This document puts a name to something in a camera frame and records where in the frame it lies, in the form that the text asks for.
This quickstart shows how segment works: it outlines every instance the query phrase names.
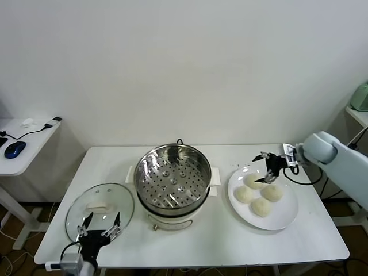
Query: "steamed bun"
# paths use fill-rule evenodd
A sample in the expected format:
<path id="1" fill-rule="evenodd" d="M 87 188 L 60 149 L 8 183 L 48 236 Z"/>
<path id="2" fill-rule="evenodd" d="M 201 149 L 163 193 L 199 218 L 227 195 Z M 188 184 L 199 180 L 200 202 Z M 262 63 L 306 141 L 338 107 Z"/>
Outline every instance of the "steamed bun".
<path id="1" fill-rule="evenodd" d="M 257 179 L 261 178 L 259 174 L 248 174 L 248 176 L 244 179 L 246 184 L 255 190 L 263 188 L 263 183 L 255 182 Z"/>
<path id="2" fill-rule="evenodd" d="M 235 190 L 235 197 L 242 203 L 250 203 L 253 200 L 253 191 L 247 186 L 241 186 Z"/>
<path id="3" fill-rule="evenodd" d="M 253 201 L 251 207 L 253 212 L 260 217 L 267 217 L 271 213 L 271 203 L 263 197 Z"/>
<path id="4" fill-rule="evenodd" d="M 272 202 L 279 201 L 283 196 L 283 192 L 282 192 L 281 188 L 276 186 L 275 184 L 270 184 L 267 187 L 265 187 L 261 191 L 261 194 L 264 198 L 266 198 L 266 199 L 268 199 L 269 201 L 272 201 Z"/>

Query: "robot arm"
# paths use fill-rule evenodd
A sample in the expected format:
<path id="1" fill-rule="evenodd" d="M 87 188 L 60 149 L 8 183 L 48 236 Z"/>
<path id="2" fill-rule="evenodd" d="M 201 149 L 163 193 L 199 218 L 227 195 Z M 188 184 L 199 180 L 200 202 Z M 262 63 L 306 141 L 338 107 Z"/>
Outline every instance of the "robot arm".
<path id="1" fill-rule="evenodd" d="M 313 163 L 360 206 L 368 209 L 368 157 L 348 148 L 326 132 L 310 135 L 295 147 L 283 144 L 282 155 L 261 152 L 253 161 L 266 158 L 267 174 L 258 182 L 272 183 L 281 169 L 298 173 L 298 164 Z"/>
<path id="2" fill-rule="evenodd" d="M 120 212 L 114 224 L 106 230 L 87 230 L 93 219 L 93 212 L 78 226 L 78 243 L 80 253 L 66 253 L 63 250 L 60 262 L 48 262 L 46 271 L 61 270 L 65 276 L 93 276 L 97 270 L 97 255 L 103 246 L 109 245 L 121 234 Z"/>

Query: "white shelf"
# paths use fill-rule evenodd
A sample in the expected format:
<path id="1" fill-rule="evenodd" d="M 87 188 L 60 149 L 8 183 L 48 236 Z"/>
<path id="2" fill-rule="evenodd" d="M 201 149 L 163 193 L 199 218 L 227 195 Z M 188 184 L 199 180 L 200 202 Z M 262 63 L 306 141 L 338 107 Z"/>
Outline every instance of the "white shelf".
<path id="1" fill-rule="evenodd" d="M 0 131 L 6 131 L 8 134 L 14 137 L 20 137 L 21 135 L 41 129 L 49 119 L 35 120 L 34 125 L 31 128 L 20 127 L 24 119 L 0 119 Z M 16 142 L 11 137 L 7 142 L 0 147 L 0 176 L 16 176 L 22 174 L 33 161 L 36 155 L 40 152 L 44 144 L 52 136 L 52 134 L 59 127 L 60 123 L 57 123 L 52 128 L 45 129 L 39 133 L 33 133 L 25 136 L 19 141 L 27 143 L 23 151 L 14 159 L 7 159 L 4 157 L 5 149 L 12 143 Z"/>

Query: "stainless steel steamer basket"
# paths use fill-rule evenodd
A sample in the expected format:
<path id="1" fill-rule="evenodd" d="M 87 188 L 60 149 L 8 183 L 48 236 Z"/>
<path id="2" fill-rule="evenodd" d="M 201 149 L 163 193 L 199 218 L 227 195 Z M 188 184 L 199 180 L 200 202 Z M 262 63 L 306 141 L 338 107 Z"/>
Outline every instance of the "stainless steel steamer basket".
<path id="1" fill-rule="evenodd" d="M 142 205 L 155 215 L 181 217 L 209 194 L 211 167 L 197 149 L 183 144 L 154 148 L 138 162 L 134 184 Z"/>

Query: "white table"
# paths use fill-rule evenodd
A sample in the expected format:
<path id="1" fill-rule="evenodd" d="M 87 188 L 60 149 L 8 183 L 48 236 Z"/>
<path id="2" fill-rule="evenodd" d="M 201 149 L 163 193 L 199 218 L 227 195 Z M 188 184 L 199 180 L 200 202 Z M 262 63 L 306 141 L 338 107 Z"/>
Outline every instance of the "white table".
<path id="1" fill-rule="evenodd" d="M 295 185 L 299 214 L 283 231 L 257 229 L 243 221 L 230 206 L 227 182 L 232 173 L 262 151 L 278 153 L 277 145 L 205 145 L 197 147 L 211 166 L 220 169 L 221 186 L 217 197 L 208 198 L 194 223 L 177 232 L 153 231 L 144 208 L 135 195 L 133 218 L 112 244 L 103 247 L 100 267 L 219 267 L 267 266 L 342 260 L 349 251 L 311 186 Z M 86 189 L 100 183 L 124 184 L 129 166 L 136 164 L 152 147 L 93 147 L 88 150 L 37 250 L 38 264 L 58 261 L 70 241 L 64 230 L 69 206 Z M 265 163 L 257 162 L 261 172 Z M 303 169 L 295 176 L 307 182 Z M 291 268 L 285 275 L 301 275 Z"/>
<path id="2" fill-rule="evenodd" d="M 51 118 L 45 120 L 34 120 L 34 124 L 30 128 L 20 127 L 24 119 L 0 119 L 0 131 L 6 131 L 8 134 L 14 137 L 20 137 L 24 133 L 30 131 L 37 131 L 41 129 L 46 122 Z M 60 123 L 57 123 L 52 128 L 45 129 L 39 133 L 29 134 L 23 137 L 20 141 L 27 143 L 23 151 L 14 159 L 6 159 L 4 157 L 4 151 L 8 145 L 16 142 L 11 137 L 7 142 L 0 147 L 0 176 L 16 176 L 22 174 L 34 160 L 36 155 L 40 152 L 44 144 L 52 136 L 52 134 L 59 127 Z M 36 208 L 30 214 L 28 213 L 7 191 L 0 187 L 0 204 L 4 206 L 9 212 L 5 215 L 1 221 L 1 227 L 6 223 L 10 216 L 10 213 L 21 220 L 25 226 L 20 232 L 17 240 L 13 244 L 13 249 L 21 249 L 26 241 L 30 232 L 46 232 L 48 223 L 40 223 L 37 221 L 37 217 L 41 213 L 41 208 Z"/>
<path id="3" fill-rule="evenodd" d="M 364 128 L 368 126 L 368 112 L 367 111 L 356 111 L 351 107 L 347 106 L 345 108 L 346 112 L 350 114 L 358 123 Z"/>

